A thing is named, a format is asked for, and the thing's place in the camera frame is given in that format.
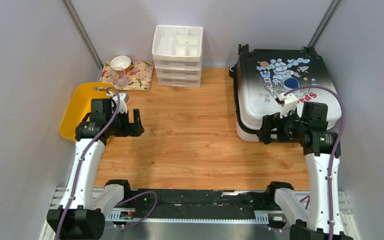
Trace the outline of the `white black space suitcase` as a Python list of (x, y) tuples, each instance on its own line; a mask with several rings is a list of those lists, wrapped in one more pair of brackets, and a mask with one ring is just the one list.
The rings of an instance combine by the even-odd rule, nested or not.
[(229, 76), (233, 79), (236, 131), (244, 141), (258, 142), (263, 117), (281, 111), (275, 99), (288, 91), (297, 98), (299, 115), (305, 102), (327, 104), (328, 130), (342, 116), (337, 99), (317, 88), (336, 90), (323, 58), (313, 47), (250, 50), (248, 44), (240, 44)]

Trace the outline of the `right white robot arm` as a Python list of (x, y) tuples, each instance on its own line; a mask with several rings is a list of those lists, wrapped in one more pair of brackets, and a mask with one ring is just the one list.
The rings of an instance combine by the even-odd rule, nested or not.
[(271, 133), (279, 139), (292, 139), (303, 148), (309, 173), (309, 205), (304, 207), (292, 185), (272, 181), (265, 195), (266, 205), (281, 208), (290, 223), (291, 240), (349, 240), (341, 218), (338, 193), (340, 164), (339, 135), (327, 130), (328, 106), (306, 102), (302, 114), (289, 110), (265, 115), (257, 136), (264, 144), (272, 142)]

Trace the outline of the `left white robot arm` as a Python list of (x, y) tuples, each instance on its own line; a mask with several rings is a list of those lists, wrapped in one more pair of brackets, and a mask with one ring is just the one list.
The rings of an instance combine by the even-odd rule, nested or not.
[(102, 193), (93, 197), (94, 182), (104, 149), (112, 137), (139, 137), (144, 133), (139, 109), (129, 121), (128, 95), (94, 98), (89, 111), (75, 128), (75, 156), (64, 195), (46, 221), (56, 240), (99, 240), (105, 218), (116, 204), (125, 208), (133, 201), (126, 180), (110, 180)]

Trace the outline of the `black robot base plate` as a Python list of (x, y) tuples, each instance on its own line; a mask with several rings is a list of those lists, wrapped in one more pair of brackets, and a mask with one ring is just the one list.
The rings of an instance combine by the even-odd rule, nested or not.
[(115, 223), (214, 223), (287, 227), (279, 206), (264, 191), (144, 189), (133, 190), (134, 199), (114, 207)]

